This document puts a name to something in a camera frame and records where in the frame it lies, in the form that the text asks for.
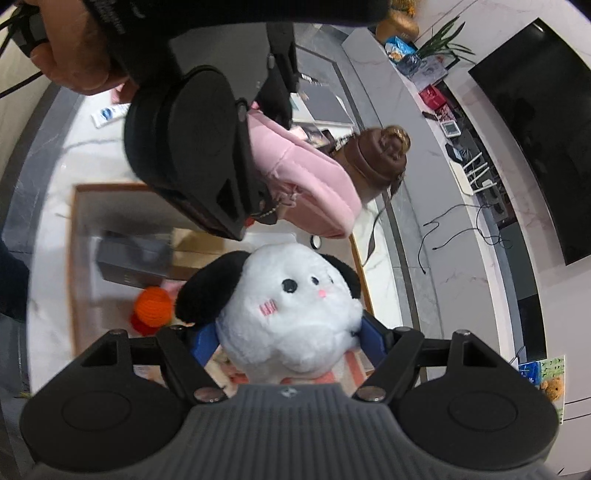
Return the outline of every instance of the television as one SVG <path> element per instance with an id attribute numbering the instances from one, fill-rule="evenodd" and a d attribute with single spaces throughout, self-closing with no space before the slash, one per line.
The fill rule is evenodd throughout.
<path id="1" fill-rule="evenodd" d="M 566 264 L 591 255 L 591 70 L 537 19 L 469 73 L 521 147 Z"/>

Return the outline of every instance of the human hand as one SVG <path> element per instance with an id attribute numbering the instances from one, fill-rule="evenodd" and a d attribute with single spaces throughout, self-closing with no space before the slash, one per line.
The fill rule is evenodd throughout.
<path id="1" fill-rule="evenodd" d="M 128 80 L 112 64 L 105 35 L 82 0 L 25 1 L 41 10 L 49 40 L 31 52 L 31 61 L 52 82 L 94 95 Z"/>

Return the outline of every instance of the plush toy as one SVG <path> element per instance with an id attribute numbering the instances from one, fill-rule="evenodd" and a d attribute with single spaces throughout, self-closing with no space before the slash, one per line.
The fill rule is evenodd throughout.
<path id="1" fill-rule="evenodd" d="M 556 401 L 564 394 L 564 381 L 562 377 L 554 377 L 544 380 L 540 384 L 540 390 L 546 394 L 550 401 Z"/>
<path id="2" fill-rule="evenodd" d="M 300 244 L 230 252 L 180 290 L 176 316 L 216 322 L 220 344 L 251 383 L 317 378 L 358 344 L 361 286 L 335 257 Z"/>

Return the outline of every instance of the pink fabric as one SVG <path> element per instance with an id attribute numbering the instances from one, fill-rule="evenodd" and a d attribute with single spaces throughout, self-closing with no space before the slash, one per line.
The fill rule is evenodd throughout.
<path id="1" fill-rule="evenodd" d="M 312 235 L 349 236 L 361 200 L 345 169 L 258 110 L 248 129 L 258 171 L 273 198 L 291 207 L 284 218 Z"/>

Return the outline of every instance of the orange ball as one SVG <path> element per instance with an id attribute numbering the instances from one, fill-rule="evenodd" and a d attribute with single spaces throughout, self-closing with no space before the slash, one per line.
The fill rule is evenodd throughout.
<path id="1" fill-rule="evenodd" d="M 173 301 L 160 287 L 148 287 L 135 301 L 134 312 L 149 327 L 162 327 L 173 318 Z"/>

